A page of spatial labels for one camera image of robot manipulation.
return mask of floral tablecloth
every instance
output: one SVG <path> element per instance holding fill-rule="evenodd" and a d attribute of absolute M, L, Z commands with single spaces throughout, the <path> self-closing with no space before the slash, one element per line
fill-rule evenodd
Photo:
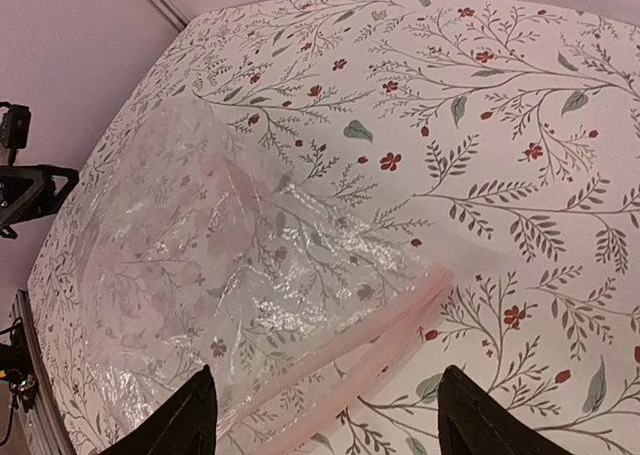
<path fill-rule="evenodd" d="M 176 95 L 456 273 L 419 353 L 301 451 L 438 453 L 435 390 L 455 363 L 570 451 L 640 453 L 639 76 L 640 29 L 529 3 L 279 0 L 196 19 L 98 144 L 29 282 L 78 453 L 122 436 L 84 362 L 83 214 Z M 451 253 L 440 228 L 503 262 Z"/>

